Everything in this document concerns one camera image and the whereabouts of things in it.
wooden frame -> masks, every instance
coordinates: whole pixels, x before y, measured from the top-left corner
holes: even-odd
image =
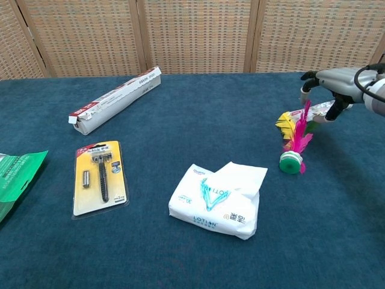
[[[31,17],[29,16],[28,8],[26,7],[24,0],[17,0],[17,3],[19,4],[20,10],[23,13],[23,17],[24,17],[24,19],[25,19],[25,21],[29,27],[29,30],[31,31],[31,33],[35,39],[35,44],[36,44],[38,50],[40,51],[40,53],[43,57],[43,60],[46,64],[46,69],[47,69],[48,74],[50,76],[56,76],[54,73],[54,70],[52,69],[52,63],[48,57],[47,51],[45,50],[45,48],[43,46],[43,42],[40,39],[39,34],[37,33],[35,26],[33,25],[33,21],[31,19]]]
[[[21,30],[23,31],[24,35],[25,35],[25,38],[29,44],[29,46],[31,47],[31,50],[32,50],[32,53],[33,55],[35,56],[35,59],[36,59],[36,62],[43,74],[44,77],[47,77],[49,76],[49,71],[47,70],[37,48],[36,48],[36,45],[32,39],[32,36],[31,34],[29,33],[28,31],[28,27],[25,25],[25,22],[24,22],[24,19],[23,19],[23,16],[22,14],[20,13],[20,10],[19,8],[17,7],[17,4],[14,0],[8,0],[8,3],[10,4],[12,10],[14,11],[14,14],[16,16],[16,19],[17,21],[19,22],[19,25],[20,25],[20,28]]]
[[[250,60],[250,72],[256,71],[257,58],[258,58],[258,52],[259,52],[259,43],[260,43],[260,33],[262,31],[263,16],[265,14],[266,1],[267,0],[258,0],[258,12],[257,12],[256,28],[255,28],[255,35],[254,35],[254,42],[253,42],[253,53],[251,55],[251,60]]]
[[[145,45],[143,45],[143,31],[140,25],[140,17],[138,14],[137,1],[128,0],[128,4],[130,7],[130,14],[132,18],[132,27],[134,29],[134,37],[135,37],[135,44],[137,47],[137,53],[139,58],[139,66],[140,66],[140,70],[144,72],[148,69],[148,64],[144,54]]]
[[[257,32],[260,30],[262,26],[262,19],[263,14],[265,12],[265,0],[252,0],[251,2],[251,9],[250,9],[250,20],[249,20],[249,26],[248,26],[248,36],[247,36],[247,43],[246,43],[246,53],[245,53],[245,64],[244,64],[244,72],[255,72],[255,67],[257,61],[255,60],[255,65],[253,66],[253,57],[257,57],[258,47],[255,47],[255,44],[259,45],[259,39],[256,40]]]
[[[373,53],[372,59],[371,59],[371,64],[378,63],[382,59],[382,55],[385,53],[385,32],[378,43],[378,46]]]
[[[146,21],[146,8],[144,7],[144,1],[137,1],[138,12],[139,12],[139,25],[143,43],[144,57],[146,58],[147,69],[153,67],[151,48],[150,48],[150,37],[149,29]]]

green bag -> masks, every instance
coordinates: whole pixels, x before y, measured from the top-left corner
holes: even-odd
[[[48,151],[21,157],[0,154],[0,222],[33,179]]]

blue table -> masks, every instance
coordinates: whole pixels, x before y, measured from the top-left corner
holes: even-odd
[[[1,81],[0,152],[49,150],[0,224],[1,288],[384,288],[385,119],[356,105],[315,131],[304,175],[282,173],[274,124],[300,107],[300,75],[164,75],[88,136],[67,115],[130,77]],[[122,144],[131,203],[72,220],[75,151],[106,140]],[[168,216],[192,163],[229,161],[268,168],[254,237]]]

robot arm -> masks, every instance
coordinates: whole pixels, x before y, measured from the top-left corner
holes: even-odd
[[[364,68],[335,68],[306,72],[301,80],[307,80],[301,88],[304,104],[312,88],[323,86],[331,91],[335,102],[324,117],[314,121],[332,122],[352,104],[365,104],[366,108],[385,116],[385,63]]]

white box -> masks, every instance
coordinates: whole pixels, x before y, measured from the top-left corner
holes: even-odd
[[[138,75],[114,90],[70,113],[68,122],[84,135],[89,134],[131,103],[161,83],[158,66]]]

